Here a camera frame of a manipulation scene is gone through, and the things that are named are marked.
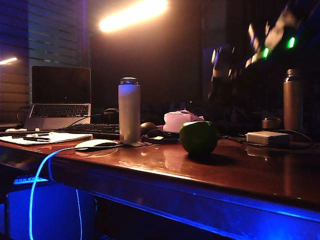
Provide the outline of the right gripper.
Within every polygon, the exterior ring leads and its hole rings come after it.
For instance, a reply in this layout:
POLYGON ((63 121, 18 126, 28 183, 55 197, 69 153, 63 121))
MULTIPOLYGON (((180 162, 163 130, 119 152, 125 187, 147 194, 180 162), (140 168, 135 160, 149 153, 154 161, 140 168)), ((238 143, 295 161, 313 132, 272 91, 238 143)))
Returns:
POLYGON ((209 99, 226 101, 233 91, 232 69, 234 67, 234 50, 231 45, 221 45, 213 50, 213 64, 210 80, 209 99))

